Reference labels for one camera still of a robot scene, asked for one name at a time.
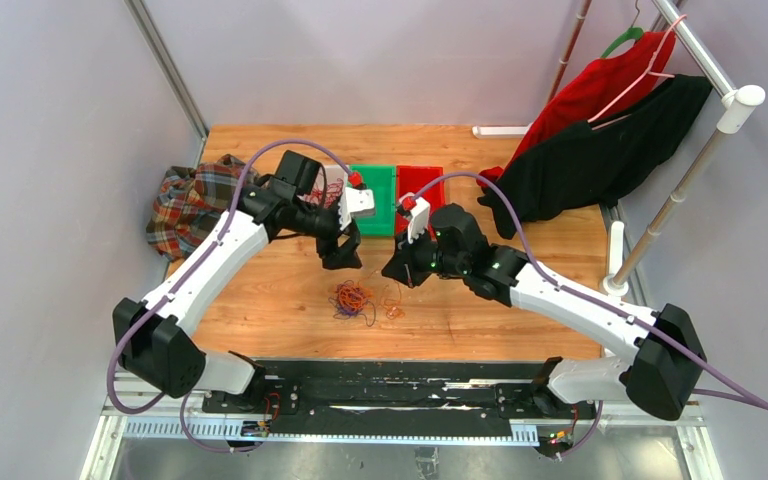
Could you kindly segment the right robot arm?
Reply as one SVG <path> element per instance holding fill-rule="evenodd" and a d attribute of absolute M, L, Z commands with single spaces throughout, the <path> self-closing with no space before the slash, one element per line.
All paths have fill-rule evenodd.
<path fill-rule="evenodd" d="M 666 421 L 678 419 L 705 357 L 689 314 L 625 303 L 565 278 L 527 254 L 491 243 L 457 204 L 417 205 L 381 271 L 409 288 L 430 276 L 460 280 L 476 296 L 551 318 L 609 351 L 591 360 L 547 359 L 525 403 L 555 417 L 585 401 L 629 401 Z"/>

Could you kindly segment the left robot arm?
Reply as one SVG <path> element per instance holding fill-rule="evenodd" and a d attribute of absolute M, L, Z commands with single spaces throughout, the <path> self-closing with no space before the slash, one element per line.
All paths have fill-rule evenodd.
<path fill-rule="evenodd" d="M 204 351 L 192 340 L 206 310 L 240 268 L 279 234 L 315 239 L 326 270 L 358 269 L 357 219 L 375 211 L 372 190 L 348 166 L 339 198 L 329 206 L 304 201 L 323 166 L 286 151 L 266 180 L 241 179 L 229 209 L 208 237 L 163 283 L 141 300 L 122 299 L 113 311 L 116 347 L 108 366 L 136 375 L 160 396 L 181 398 L 193 390 L 227 394 L 243 413 L 266 400 L 266 371 L 234 352 Z"/>

